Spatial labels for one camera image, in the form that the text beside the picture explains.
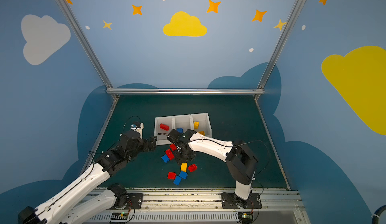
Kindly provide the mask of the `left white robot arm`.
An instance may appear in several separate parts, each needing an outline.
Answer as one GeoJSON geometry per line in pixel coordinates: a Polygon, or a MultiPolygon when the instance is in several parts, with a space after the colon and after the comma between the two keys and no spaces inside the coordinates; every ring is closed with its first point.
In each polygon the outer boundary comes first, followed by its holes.
{"type": "Polygon", "coordinates": [[[58,224],[95,187],[125,168],[141,152],[156,148],[157,136],[142,139],[130,130],[120,136],[117,144],[102,153],[77,179],[36,208],[30,206],[18,214],[19,224],[58,224]]]}

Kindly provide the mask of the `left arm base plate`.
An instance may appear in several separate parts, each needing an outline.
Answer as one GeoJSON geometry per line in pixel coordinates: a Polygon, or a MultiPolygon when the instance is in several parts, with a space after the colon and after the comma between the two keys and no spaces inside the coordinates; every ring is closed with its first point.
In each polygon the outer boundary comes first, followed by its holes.
{"type": "Polygon", "coordinates": [[[140,210],[143,203],[142,193],[129,193],[123,198],[121,209],[129,208],[140,210]]]}

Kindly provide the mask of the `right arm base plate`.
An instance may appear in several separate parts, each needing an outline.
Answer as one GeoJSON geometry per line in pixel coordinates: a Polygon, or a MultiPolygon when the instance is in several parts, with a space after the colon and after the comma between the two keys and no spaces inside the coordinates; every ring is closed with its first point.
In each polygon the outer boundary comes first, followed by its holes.
{"type": "Polygon", "coordinates": [[[260,209],[262,203],[258,193],[250,193],[247,200],[243,200],[235,193],[221,193],[221,204],[223,209],[260,209]]]}

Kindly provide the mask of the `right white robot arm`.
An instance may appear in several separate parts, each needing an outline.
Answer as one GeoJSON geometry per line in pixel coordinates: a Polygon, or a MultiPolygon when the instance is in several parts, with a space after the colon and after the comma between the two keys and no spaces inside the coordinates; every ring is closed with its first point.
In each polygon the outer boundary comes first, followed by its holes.
{"type": "Polygon", "coordinates": [[[224,161],[236,181],[235,196],[248,200],[258,163],[257,156],[244,142],[221,141],[188,129],[180,133],[173,129],[167,140],[176,146],[173,155],[178,164],[192,161],[197,152],[205,153],[224,161]]]}

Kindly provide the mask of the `yellow brick top studs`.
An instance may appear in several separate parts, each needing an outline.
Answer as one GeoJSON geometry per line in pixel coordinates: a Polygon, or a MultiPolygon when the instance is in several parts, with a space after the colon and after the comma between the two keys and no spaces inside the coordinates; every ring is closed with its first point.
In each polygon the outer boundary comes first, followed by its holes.
{"type": "Polygon", "coordinates": [[[198,121],[194,121],[194,129],[199,129],[200,123],[198,121]]]}

